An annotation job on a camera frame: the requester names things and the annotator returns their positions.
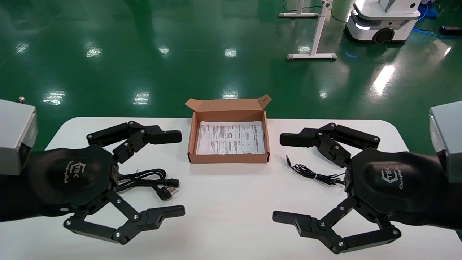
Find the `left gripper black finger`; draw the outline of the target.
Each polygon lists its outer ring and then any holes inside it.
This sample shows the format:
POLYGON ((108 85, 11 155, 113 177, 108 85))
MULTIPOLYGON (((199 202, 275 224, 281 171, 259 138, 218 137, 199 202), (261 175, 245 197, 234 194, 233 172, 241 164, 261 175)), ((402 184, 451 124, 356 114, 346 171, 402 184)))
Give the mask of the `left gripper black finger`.
POLYGON ((86 222, 85 218, 89 214, 88 210, 76 211, 69 217, 63 226, 69 231, 103 240, 106 242, 125 245, 136 237, 140 232, 159 229, 163 220, 173 217, 182 217, 186 214, 183 205, 150 208, 137 212, 128 202, 121 198, 115 191, 110 190, 102 195, 103 205, 111 203, 127 218, 124 225, 112 228, 91 222, 86 222))
POLYGON ((164 131, 158 125, 144 126, 135 121, 115 125, 87 135, 89 145, 105 147, 122 142, 113 150, 113 160, 125 163, 147 144, 180 143, 182 134, 179 130, 164 131))

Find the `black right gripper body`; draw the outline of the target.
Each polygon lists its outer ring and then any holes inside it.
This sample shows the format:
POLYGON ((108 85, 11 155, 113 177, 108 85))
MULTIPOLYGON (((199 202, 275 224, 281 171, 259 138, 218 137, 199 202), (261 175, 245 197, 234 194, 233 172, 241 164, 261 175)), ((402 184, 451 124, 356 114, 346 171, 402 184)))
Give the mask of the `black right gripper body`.
POLYGON ((394 222, 430 222, 447 180, 434 156, 382 152, 368 148, 351 159, 345 192, 367 218, 394 222))

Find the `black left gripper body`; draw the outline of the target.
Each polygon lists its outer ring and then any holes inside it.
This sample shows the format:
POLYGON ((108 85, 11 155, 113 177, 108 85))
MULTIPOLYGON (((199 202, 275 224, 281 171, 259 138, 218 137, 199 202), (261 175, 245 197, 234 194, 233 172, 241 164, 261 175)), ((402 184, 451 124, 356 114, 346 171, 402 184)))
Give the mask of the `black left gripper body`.
POLYGON ((90 209, 95 200, 114 189, 119 167, 110 152, 91 145, 33 152, 27 161, 27 184, 38 214, 59 217, 90 209))

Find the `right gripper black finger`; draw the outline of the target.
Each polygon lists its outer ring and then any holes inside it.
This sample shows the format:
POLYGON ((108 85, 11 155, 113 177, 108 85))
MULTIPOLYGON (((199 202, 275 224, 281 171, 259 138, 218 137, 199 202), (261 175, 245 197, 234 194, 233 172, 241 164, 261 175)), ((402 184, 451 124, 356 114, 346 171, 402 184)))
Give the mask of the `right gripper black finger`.
POLYGON ((295 226, 301 237, 319 240, 334 254, 389 244, 401 237, 401 231, 392 225, 387 218, 374 217, 373 221, 377 223, 378 230, 342 238, 333 230, 333 226, 358 206, 358 201, 353 196, 349 196, 322 219, 308 214, 274 211, 272 220, 295 226))
POLYGON ((289 147, 316 147, 318 152, 339 167, 350 167, 351 154, 345 144, 360 150, 378 148, 380 138, 343 125, 329 123, 321 128, 303 128, 300 133, 282 133, 279 143, 289 147))

